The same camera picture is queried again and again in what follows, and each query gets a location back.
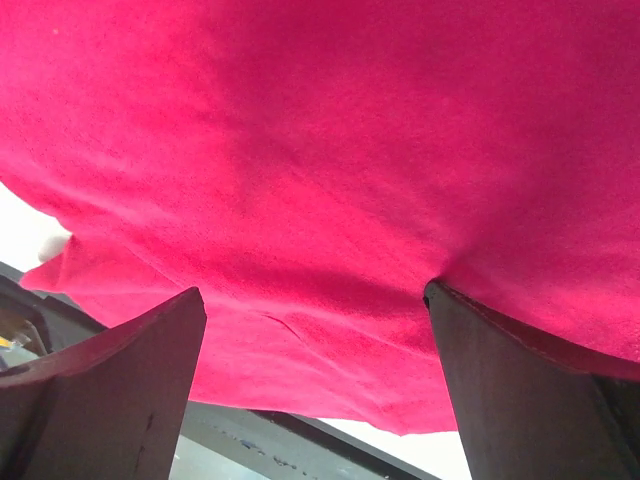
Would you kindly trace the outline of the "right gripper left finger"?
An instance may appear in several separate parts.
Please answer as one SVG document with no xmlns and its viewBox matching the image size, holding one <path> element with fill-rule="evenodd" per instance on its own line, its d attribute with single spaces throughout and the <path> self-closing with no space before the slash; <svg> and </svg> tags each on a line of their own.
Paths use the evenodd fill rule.
<svg viewBox="0 0 640 480">
<path fill-rule="evenodd" d="M 168 478 L 205 325 L 190 288 L 3 372 L 2 478 Z"/>
</svg>

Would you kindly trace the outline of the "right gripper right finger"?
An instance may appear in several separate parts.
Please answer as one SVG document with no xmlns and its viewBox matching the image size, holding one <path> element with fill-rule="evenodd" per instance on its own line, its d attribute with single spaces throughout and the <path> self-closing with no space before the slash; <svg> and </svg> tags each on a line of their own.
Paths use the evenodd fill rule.
<svg viewBox="0 0 640 480">
<path fill-rule="evenodd" d="M 424 301 L 475 479 L 636 479 L 639 365 L 434 280 Z"/>
</svg>

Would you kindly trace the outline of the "pink t shirt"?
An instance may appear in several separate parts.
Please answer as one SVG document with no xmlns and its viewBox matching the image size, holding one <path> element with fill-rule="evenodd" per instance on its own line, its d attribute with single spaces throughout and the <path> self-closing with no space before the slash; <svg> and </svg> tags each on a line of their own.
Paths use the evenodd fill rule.
<svg viewBox="0 0 640 480">
<path fill-rule="evenodd" d="M 5 1 L 1 179 L 26 288 L 200 290 L 196 401 L 453 430 L 434 278 L 639 357 L 635 1 Z"/>
</svg>

